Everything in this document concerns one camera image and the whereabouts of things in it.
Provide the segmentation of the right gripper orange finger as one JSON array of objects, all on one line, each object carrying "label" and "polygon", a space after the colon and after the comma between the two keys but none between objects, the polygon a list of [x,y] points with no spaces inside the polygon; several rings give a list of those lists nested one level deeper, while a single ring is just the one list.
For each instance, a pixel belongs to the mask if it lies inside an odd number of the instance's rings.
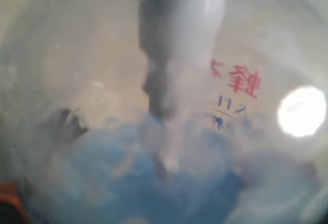
[{"label": "right gripper orange finger", "polygon": [[1,203],[6,203],[13,206],[18,210],[21,216],[26,216],[26,211],[12,181],[1,184]]}]

